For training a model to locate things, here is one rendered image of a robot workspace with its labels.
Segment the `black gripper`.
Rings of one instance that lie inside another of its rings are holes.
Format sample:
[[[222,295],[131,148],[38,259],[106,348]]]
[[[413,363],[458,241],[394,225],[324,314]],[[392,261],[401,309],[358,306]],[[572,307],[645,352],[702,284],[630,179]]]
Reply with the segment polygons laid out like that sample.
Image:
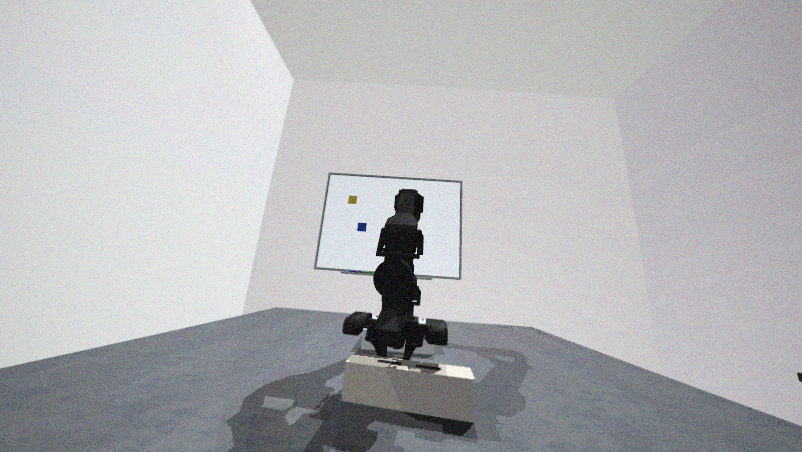
[[[388,299],[382,296],[382,307],[384,301],[391,301],[391,307],[402,308],[403,303],[410,304],[412,314],[413,290],[409,290],[404,296],[398,299]],[[363,328],[367,328],[365,340],[374,346],[377,356],[387,357],[387,346],[377,346],[374,344],[374,323],[377,319],[372,319],[372,313],[354,312],[343,322],[342,333],[349,335],[359,335]],[[448,345],[448,327],[444,320],[426,319],[426,324],[419,324],[417,340],[406,341],[404,360],[410,360],[416,347],[423,346],[423,339],[429,344]]]

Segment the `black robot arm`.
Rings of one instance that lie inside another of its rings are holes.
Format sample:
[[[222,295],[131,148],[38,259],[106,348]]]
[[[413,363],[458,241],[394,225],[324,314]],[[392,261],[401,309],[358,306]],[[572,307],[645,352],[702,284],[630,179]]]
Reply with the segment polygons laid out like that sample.
[[[417,302],[412,302],[412,314],[410,304],[403,303],[400,309],[391,307],[391,301],[383,302],[374,323],[374,344],[377,346],[401,349],[405,340],[417,340],[419,317],[413,314],[414,306],[420,306],[421,290],[417,286],[413,259],[420,259],[423,255],[424,235],[418,229],[423,205],[424,197],[418,194],[418,190],[399,190],[394,202],[395,215],[389,217],[381,228],[376,256],[384,257],[384,262],[375,270],[375,289],[388,299],[398,299],[413,290],[413,301]]]

